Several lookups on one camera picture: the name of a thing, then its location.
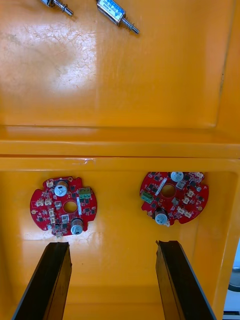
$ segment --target round circuit board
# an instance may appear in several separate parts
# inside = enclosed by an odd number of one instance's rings
[[[43,182],[43,190],[34,191],[30,213],[41,230],[51,229],[54,236],[79,235],[95,219],[97,199],[79,177],[51,178]]]
[[[140,197],[142,210],[159,225],[171,226],[196,218],[205,208],[209,186],[202,172],[149,172],[144,178]]]

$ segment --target yellow panel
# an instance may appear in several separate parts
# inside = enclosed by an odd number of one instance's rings
[[[141,210],[139,189],[148,170],[204,171],[209,201],[202,214],[187,224],[161,227]],[[240,233],[240,161],[187,158],[0,158],[2,267],[4,290],[12,305],[20,300],[37,262],[50,241],[49,231],[33,222],[29,203],[35,189],[50,177],[80,176],[94,189],[96,219],[69,241],[73,263],[65,319],[76,319],[76,306],[86,319],[163,319],[155,271],[156,240],[178,240],[220,319],[231,264]]]
[[[118,2],[140,36],[95,0],[1,3],[0,124],[215,127],[234,1]]]
[[[220,104],[218,126],[222,131],[226,128],[232,137],[240,136],[240,2],[236,1],[234,16],[232,19],[232,31],[229,38],[229,50],[227,53],[226,68],[223,75],[223,87]]]

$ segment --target yellow plastic surface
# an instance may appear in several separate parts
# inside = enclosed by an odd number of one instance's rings
[[[10,319],[50,241],[29,202],[49,177],[94,189],[97,217],[70,242],[64,319],[164,319],[156,240],[178,240],[218,319],[240,235],[240,2],[118,0],[140,35],[95,0],[71,19],[40,0],[0,2],[0,318]],[[190,223],[142,212],[148,171],[203,171]]]
[[[169,228],[141,209],[139,189],[148,170],[204,171],[209,200],[198,218]],[[164,319],[155,272],[156,240],[178,240],[218,319],[231,274],[240,230],[240,161],[186,158],[0,158],[0,312],[19,302],[49,231],[33,222],[33,191],[49,177],[82,177],[97,196],[96,219],[69,241],[73,263],[65,319]]]
[[[1,1],[0,153],[239,158],[239,1],[118,2]]]

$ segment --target red circuit board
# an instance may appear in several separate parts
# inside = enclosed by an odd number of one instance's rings
[[[64,196],[55,194],[55,187],[59,183],[67,185]],[[89,198],[80,198],[79,193],[83,189],[89,191]],[[74,203],[75,211],[65,211],[66,203],[69,202]],[[30,201],[30,213],[41,230],[51,229],[54,236],[70,236],[71,222],[74,219],[80,219],[82,230],[87,231],[88,222],[96,217],[97,199],[91,188],[83,187],[82,179],[79,177],[51,178],[43,182],[43,190],[34,191]]]
[[[180,174],[182,179],[174,181],[171,174]],[[163,209],[167,215],[167,226],[173,225],[175,220],[185,224],[195,219],[208,202],[209,186],[202,183],[204,178],[202,172],[149,172],[142,182],[140,195],[148,193],[152,202],[145,201],[141,208],[153,219],[156,210]],[[169,185],[174,187],[174,191],[166,197],[163,188]]]

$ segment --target electrolytic capacitor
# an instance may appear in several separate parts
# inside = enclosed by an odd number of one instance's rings
[[[168,214],[162,208],[156,209],[154,218],[158,225],[165,225],[168,222]]]
[[[58,197],[64,197],[68,192],[68,184],[65,181],[59,181],[54,188],[54,193]]]

